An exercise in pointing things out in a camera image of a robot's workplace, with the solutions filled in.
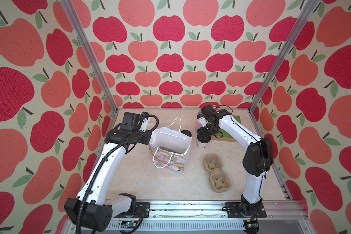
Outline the left aluminium frame post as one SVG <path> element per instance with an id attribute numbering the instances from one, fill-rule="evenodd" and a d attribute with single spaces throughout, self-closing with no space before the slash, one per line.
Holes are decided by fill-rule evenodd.
<path id="1" fill-rule="evenodd" d="M 116 105 L 116 102 L 113 98 L 112 93 L 110 92 L 110 88 L 109 85 L 107 83 L 107 80 L 105 78 L 104 73 L 102 72 L 99 64 L 98 64 L 98 60 L 95 56 L 95 53 L 92 49 L 92 46 L 84 32 L 84 28 L 82 26 L 81 21 L 79 20 L 77 11 L 75 9 L 75 7 L 73 6 L 72 1 L 65 1 L 65 0 L 61 0 L 61 5 L 63 6 L 63 9 L 77 35 L 77 38 L 79 40 L 79 42 L 81 43 L 81 46 L 84 50 L 84 53 L 86 55 L 86 58 L 90 64 L 90 67 L 92 69 L 92 71 L 94 72 L 98 83 L 100 85 L 100 87 L 102 88 L 102 92 L 104 93 L 108 104 L 110 105 L 113 114 L 117 114 L 118 113 L 118 107 Z"/>

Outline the aluminium frame post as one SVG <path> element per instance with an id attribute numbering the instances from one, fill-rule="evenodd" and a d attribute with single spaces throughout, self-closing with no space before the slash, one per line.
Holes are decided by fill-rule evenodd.
<path id="1" fill-rule="evenodd" d="M 299 17 L 295 21 L 293 28 L 291 29 L 287 39 L 285 40 L 284 45 L 280 49 L 279 54 L 277 55 L 269 73 L 265 75 L 263 83 L 259 88 L 257 94 L 255 95 L 248 109 L 249 114 L 254 113 L 254 110 L 256 109 L 259 101 L 262 99 L 262 96 L 264 95 L 265 91 L 269 87 L 271 80 L 274 78 L 275 74 L 281 67 L 282 63 L 284 62 L 284 59 L 292 49 L 296 39 L 298 38 L 304 26 L 306 25 L 307 20 L 309 19 L 310 15 L 316 9 L 319 3 L 321 3 L 321 1 L 317 1 L 317 0 L 309 0 L 305 3 L 303 9 L 300 12 Z"/>
<path id="2" fill-rule="evenodd" d="M 98 64 L 98 60 L 95 56 L 95 53 L 92 49 L 92 46 L 84 32 L 84 28 L 82 26 L 81 21 L 79 20 L 77 11 L 75 9 L 75 7 L 73 6 L 72 1 L 65 1 L 65 0 L 61 0 L 61 5 L 63 6 L 63 9 L 77 35 L 77 38 L 79 40 L 79 42 L 81 43 L 81 46 L 84 50 L 84 53 L 86 55 L 86 58 L 90 64 L 90 67 L 92 69 L 92 71 L 94 72 L 98 83 L 100 85 L 100 87 L 102 88 L 102 92 L 104 93 L 108 104 L 110 105 L 113 114 L 117 114 L 118 113 L 118 107 L 116 105 L 116 102 L 113 98 L 112 93 L 110 92 L 110 88 L 109 85 L 107 83 L 107 80 L 105 78 L 104 73 L 102 72 L 99 64 Z"/>

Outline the cardboard two-cup carrier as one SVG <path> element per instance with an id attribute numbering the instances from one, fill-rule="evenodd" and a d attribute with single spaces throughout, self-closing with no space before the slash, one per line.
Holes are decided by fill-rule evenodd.
<path id="1" fill-rule="evenodd" d="M 206 155 L 203 159 L 203 166 L 204 169 L 210 174 L 209 182 L 211 188 L 216 193 L 227 192 L 231 189 L 231 181 L 228 175 L 222 170 L 223 164 L 218 155 Z"/>

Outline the green napkin stack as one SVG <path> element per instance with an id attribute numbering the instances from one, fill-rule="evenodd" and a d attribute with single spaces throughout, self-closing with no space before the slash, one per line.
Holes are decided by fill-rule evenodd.
<path id="1" fill-rule="evenodd" d="M 238 139 L 238 137 L 240 137 L 241 129 L 235 124 L 230 115 L 224 116 L 220 119 L 218 126 L 220 129 L 227 132 L 232 138 Z"/>

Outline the right aluminium frame post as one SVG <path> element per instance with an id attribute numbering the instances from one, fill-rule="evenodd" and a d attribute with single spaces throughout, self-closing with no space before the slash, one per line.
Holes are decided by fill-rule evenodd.
<path id="1" fill-rule="evenodd" d="M 292 49 L 296 39 L 298 38 L 304 26 L 306 25 L 307 20 L 309 19 L 310 15 L 316 9 L 319 3 L 321 3 L 321 1 L 317 1 L 317 0 L 309 0 L 305 3 L 303 9 L 300 12 L 299 17 L 295 21 L 293 28 L 291 29 L 287 39 L 285 40 L 284 45 L 280 49 L 279 54 L 277 55 L 269 73 L 265 75 L 263 83 L 259 88 L 257 94 L 255 95 L 248 109 L 249 114 L 254 113 L 254 110 L 256 109 L 259 101 L 262 99 L 262 96 L 264 95 L 265 91 L 269 87 L 271 80 L 274 78 L 275 74 L 281 67 L 282 63 L 284 62 L 284 59 Z"/>

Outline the pink utensil holder cup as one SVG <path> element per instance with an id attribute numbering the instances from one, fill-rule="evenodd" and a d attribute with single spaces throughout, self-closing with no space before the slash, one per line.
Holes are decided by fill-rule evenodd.
<path id="1" fill-rule="evenodd" d="M 203 121 L 201 121 L 200 119 L 197 119 L 196 121 L 196 126 L 195 126 L 195 130 L 197 131 L 198 129 L 204 127 L 204 123 Z"/>

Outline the cartoon animal gift bag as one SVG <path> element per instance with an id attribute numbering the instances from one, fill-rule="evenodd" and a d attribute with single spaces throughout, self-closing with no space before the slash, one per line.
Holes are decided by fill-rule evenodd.
<path id="1" fill-rule="evenodd" d="M 174 130 L 172 124 L 176 122 L 179 122 L 179 128 Z M 156 168 L 169 169 L 183 175 L 190 159 L 192 135 L 181 131 L 180 117 L 176 117 L 172 124 L 152 133 L 149 151 Z"/>

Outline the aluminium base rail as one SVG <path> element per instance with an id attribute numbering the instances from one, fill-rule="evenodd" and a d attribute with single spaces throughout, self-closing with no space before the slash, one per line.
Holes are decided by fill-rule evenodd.
<path id="1" fill-rule="evenodd" d="M 300 201 L 265 200 L 244 217 L 237 200 L 147 200 L 137 234 L 314 234 Z"/>

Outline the white paper cup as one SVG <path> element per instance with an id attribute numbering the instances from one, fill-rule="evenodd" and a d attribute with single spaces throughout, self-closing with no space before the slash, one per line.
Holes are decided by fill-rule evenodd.
<path id="1" fill-rule="evenodd" d="M 208 143 L 209 143 L 208 141 L 207 142 L 197 141 L 198 148 L 200 148 L 200 149 L 206 148 Z"/>

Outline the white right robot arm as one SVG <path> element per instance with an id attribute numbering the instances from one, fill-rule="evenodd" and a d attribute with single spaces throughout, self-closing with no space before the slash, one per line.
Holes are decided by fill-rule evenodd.
<path id="1" fill-rule="evenodd" d="M 255 216 L 262 206 L 262 187 L 266 173 L 274 162 L 273 143 L 254 134 L 237 122 L 232 112 L 211 105 L 204 106 L 198 113 L 201 127 L 197 130 L 199 143 L 209 143 L 220 130 L 226 131 L 246 150 L 242 164 L 247 172 L 246 185 L 241 196 L 241 213 L 244 217 Z"/>

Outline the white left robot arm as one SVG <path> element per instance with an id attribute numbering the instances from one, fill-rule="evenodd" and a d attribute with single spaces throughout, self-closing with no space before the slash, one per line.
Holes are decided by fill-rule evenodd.
<path id="1" fill-rule="evenodd" d="M 158 117 L 147 112 L 141 114 L 124 113 L 122 123 L 107 132 L 99 160 L 84 187 L 75 198 L 68 198 L 64 209 L 75 232 L 81 233 L 87 228 L 92 233 L 103 232 L 110 220 L 116 216 L 138 217 L 130 233 L 138 229 L 144 220 L 144 214 L 137 208 L 135 195 L 121 193 L 111 201 L 106 201 L 108 186 L 123 157 L 139 144 L 148 145 L 152 132 L 158 127 L 147 128 L 150 120 Z"/>

